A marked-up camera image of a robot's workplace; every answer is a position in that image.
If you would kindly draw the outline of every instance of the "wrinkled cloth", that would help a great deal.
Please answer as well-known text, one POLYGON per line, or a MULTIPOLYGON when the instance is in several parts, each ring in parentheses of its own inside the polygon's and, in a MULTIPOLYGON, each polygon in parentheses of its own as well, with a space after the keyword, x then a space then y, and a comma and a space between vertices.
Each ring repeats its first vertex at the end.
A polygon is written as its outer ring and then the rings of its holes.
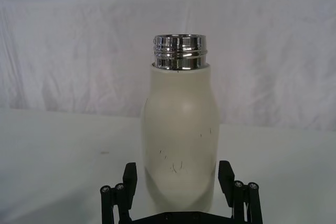
POLYGON ((0 107, 139 116, 170 33, 207 36, 222 122, 336 130, 336 0, 3 0, 0 107))

